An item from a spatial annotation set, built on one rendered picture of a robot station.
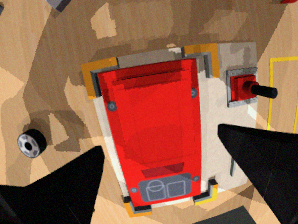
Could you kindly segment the black toy car wheel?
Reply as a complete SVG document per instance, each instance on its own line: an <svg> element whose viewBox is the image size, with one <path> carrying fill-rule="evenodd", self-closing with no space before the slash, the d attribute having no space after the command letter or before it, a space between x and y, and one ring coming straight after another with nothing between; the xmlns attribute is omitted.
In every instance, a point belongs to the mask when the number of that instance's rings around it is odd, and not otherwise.
<svg viewBox="0 0 298 224"><path fill-rule="evenodd" d="M17 144L19 144L20 152L31 159L39 157L47 149L47 139L44 139L43 133L33 128L21 133L17 137Z"/></svg>

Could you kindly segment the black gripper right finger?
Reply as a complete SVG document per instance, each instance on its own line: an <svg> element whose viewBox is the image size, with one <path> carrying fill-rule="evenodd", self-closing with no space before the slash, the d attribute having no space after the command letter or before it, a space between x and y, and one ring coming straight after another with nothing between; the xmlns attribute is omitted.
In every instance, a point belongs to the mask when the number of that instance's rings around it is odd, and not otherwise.
<svg viewBox="0 0 298 224"><path fill-rule="evenodd" d="M223 123L217 131L278 221L298 222L298 135Z"/></svg>

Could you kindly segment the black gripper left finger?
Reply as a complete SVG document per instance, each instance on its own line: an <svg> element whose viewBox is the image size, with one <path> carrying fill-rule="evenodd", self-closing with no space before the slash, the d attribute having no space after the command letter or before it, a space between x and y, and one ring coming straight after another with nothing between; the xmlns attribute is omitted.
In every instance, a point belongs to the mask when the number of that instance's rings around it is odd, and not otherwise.
<svg viewBox="0 0 298 224"><path fill-rule="evenodd" d="M104 163L96 145L33 184L1 184L0 218L15 224L90 224Z"/></svg>

